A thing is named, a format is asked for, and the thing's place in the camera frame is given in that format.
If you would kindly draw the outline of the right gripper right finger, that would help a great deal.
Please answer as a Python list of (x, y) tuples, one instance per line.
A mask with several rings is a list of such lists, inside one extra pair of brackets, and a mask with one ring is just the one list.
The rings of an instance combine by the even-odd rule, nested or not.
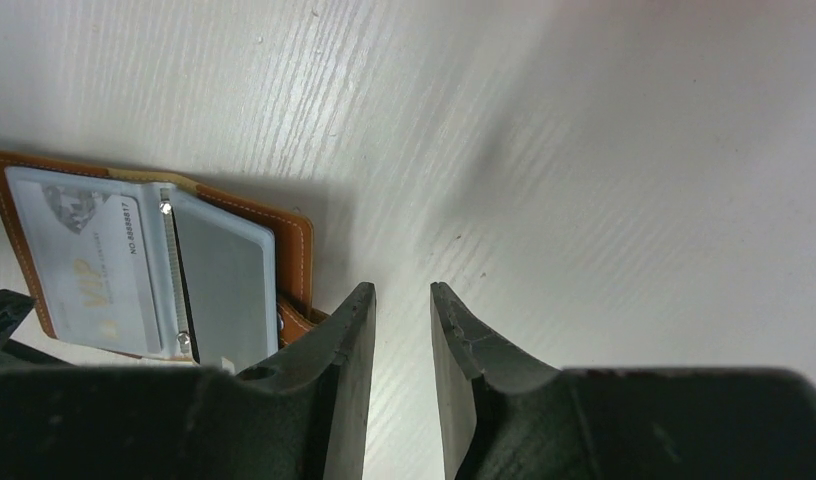
[(816, 388), (781, 368), (566, 368), (430, 287), (449, 479), (816, 479)]

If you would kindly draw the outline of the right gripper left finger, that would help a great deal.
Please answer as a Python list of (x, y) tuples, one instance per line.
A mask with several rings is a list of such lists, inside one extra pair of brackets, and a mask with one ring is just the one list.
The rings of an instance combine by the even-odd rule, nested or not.
[(208, 367), (0, 367), (0, 479), (358, 479), (376, 292), (230, 374)]

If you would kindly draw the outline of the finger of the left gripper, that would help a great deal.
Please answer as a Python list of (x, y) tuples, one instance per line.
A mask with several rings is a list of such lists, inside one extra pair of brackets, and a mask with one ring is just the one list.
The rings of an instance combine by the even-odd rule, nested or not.
[(61, 359), (12, 339), (34, 307), (33, 298), (7, 289), (0, 290), (0, 367), (67, 365)]

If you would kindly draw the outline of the silver credit card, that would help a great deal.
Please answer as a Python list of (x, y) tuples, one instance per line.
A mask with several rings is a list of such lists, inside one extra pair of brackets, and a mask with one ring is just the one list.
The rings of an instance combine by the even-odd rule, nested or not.
[(135, 198), (17, 180), (11, 186), (51, 321), (67, 342), (162, 350)]

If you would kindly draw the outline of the black VIP credit card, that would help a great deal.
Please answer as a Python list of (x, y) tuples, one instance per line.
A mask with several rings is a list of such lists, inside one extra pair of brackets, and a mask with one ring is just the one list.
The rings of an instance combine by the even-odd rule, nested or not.
[(198, 362), (240, 373), (275, 354), (273, 232), (211, 205), (174, 217)]

